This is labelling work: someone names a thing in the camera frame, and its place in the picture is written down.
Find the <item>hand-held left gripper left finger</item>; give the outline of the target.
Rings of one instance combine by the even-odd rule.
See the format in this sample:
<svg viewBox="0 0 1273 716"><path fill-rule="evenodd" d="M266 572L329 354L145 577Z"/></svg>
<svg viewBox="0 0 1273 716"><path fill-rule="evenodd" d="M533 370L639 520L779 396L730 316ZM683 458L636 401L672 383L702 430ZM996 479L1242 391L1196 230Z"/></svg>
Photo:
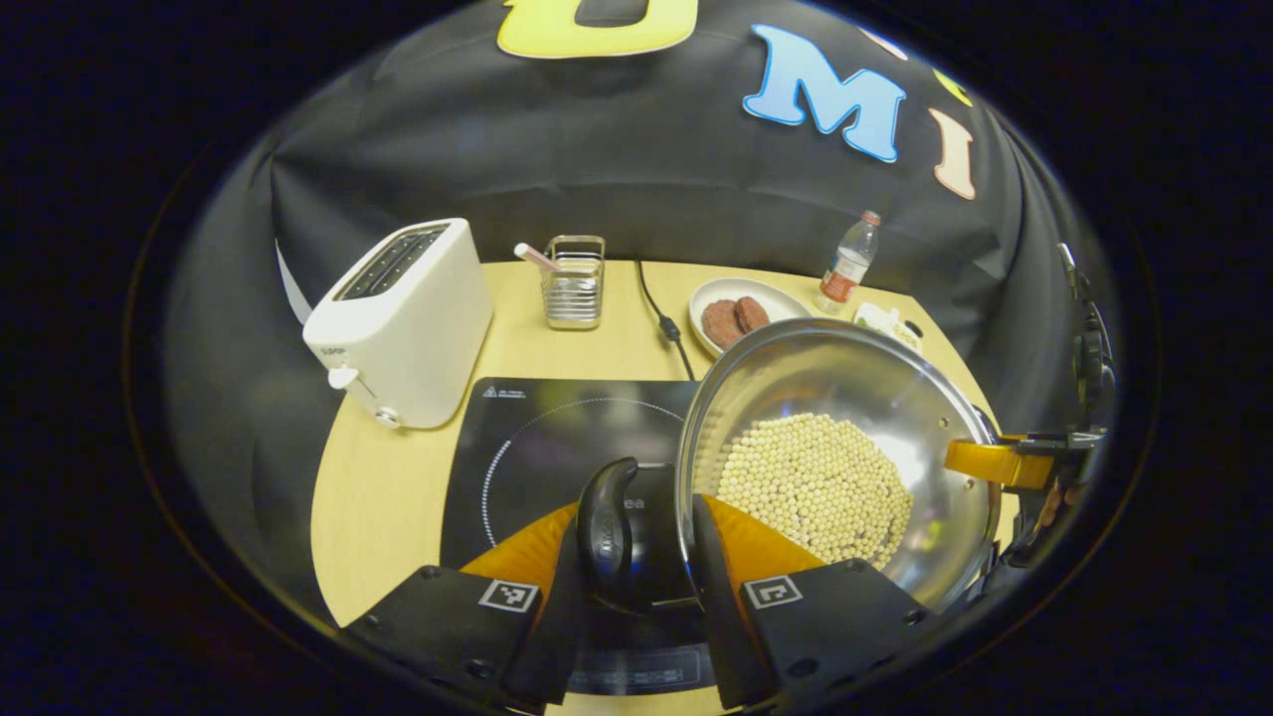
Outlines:
<svg viewBox="0 0 1273 716"><path fill-rule="evenodd" d="M418 568L345 633L474 708L560 705L586 612L577 511L563 506L463 567Z"/></svg>

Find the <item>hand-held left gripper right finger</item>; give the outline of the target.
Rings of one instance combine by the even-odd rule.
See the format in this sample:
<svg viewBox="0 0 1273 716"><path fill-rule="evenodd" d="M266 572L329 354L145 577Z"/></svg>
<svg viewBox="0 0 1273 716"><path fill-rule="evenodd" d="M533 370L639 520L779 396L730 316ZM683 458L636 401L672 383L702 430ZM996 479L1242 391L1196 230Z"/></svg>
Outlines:
<svg viewBox="0 0 1273 716"><path fill-rule="evenodd" d="M691 515L691 576L728 710L833 710L931 633L931 612L863 559L821 564L708 496Z"/></svg>

